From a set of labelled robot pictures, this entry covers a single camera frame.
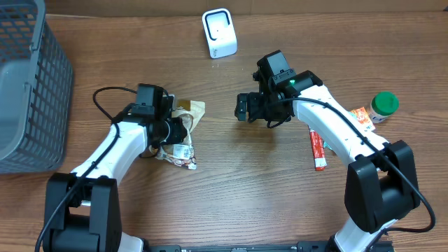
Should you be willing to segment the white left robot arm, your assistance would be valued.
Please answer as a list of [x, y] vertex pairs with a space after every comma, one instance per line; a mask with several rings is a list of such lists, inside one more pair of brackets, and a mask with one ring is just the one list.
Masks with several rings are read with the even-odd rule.
[[36, 251], [149, 251], [148, 242], [123, 232], [118, 186], [136, 158], [187, 137], [176, 98], [163, 87], [139, 84], [136, 101], [110, 116], [108, 135], [70, 173], [47, 182], [43, 228]]

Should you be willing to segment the red snack bar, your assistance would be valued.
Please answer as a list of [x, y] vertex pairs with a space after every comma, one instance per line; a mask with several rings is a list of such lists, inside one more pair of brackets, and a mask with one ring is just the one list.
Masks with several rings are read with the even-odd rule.
[[309, 128], [311, 150], [314, 157], [314, 166], [317, 172], [323, 171], [327, 167], [323, 140], [321, 136], [312, 128]]

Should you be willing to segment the snack wrapper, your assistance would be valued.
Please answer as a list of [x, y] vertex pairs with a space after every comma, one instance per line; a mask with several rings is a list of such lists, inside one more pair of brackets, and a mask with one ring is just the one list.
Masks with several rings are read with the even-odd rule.
[[161, 146], [155, 158], [189, 170], [196, 170], [197, 168], [193, 145], [178, 143]]

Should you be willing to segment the beige brown snack pouch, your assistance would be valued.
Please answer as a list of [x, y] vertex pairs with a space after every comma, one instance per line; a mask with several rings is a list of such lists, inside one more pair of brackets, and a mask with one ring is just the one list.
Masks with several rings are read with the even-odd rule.
[[171, 114], [174, 118], [180, 117], [188, 131], [187, 137], [182, 144], [193, 145], [191, 133], [205, 114], [205, 103], [203, 101], [178, 100], [176, 110]]

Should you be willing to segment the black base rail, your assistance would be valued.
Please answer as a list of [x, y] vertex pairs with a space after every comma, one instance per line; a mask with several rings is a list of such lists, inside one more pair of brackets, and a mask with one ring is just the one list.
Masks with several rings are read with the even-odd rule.
[[232, 246], [191, 246], [179, 245], [149, 246], [144, 252], [330, 252], [339, 251], [329, 241], [299, 241], [297, 244], [232, 245]]

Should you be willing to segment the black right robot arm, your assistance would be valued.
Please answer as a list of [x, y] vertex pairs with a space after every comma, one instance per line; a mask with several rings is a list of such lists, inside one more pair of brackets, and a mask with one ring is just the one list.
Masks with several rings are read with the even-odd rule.
[[298, 244], [302, 251], [386, 251], [380, 234], [420, 205], [412, 149], [390, 143], [365, 129], [333, 98], [311, 71], [296, 73], [277, 50], [257, 62], [258, 92], [237, 97], [235, 116], [268, 128], [292, 117], [306, 123], [333, 149], [347, 167], [344, 205], [349, 219], [328, 241]]

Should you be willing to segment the white barcode scanner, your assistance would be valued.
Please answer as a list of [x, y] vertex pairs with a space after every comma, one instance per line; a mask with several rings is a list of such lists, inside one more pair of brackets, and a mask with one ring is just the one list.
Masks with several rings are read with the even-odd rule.
[[237, 52], [237, 37], [228, 9], [208, 10], [202, 15], [209, 54], [212, 59], [233, 55]]

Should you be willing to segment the green lid jar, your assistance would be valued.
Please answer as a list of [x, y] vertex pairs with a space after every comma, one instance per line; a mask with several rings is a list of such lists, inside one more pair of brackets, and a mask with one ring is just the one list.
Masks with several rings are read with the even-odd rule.
[[382, 123], [394, 114], [399, 107], [399, 100], [392, 92], [380, 92], [370, 102], [368, 115], [373, 123]]

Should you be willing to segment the orange tissue pack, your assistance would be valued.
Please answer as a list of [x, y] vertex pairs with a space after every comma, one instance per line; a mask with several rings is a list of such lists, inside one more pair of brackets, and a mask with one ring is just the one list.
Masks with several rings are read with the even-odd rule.
[[364, 126], [364, 128], [367, 131], [374, 131], [376, 130], [373, 122], [371, 121], [368, 112], [365, 110], [364, 107], [360, 107], [360, 108], [356, 108], [351, 110], [351, 113], [353, 114], [353, 116], [357, 119], [357, 121]]

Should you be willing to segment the grey plastic mesh basket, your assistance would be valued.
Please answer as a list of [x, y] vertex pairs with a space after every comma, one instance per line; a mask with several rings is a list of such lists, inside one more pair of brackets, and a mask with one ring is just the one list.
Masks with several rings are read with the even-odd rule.
[[1, 1], [1, 173], [61, 166], [73, 88], [44, 1]]

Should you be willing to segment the teal tissue pack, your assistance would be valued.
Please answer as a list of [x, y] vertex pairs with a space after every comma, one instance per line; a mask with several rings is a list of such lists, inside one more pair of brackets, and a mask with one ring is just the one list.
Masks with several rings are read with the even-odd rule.
[[333, 151], [333, 149], [330, 147], [330, 145], [326, 141], [323, 141], [323, 147]]

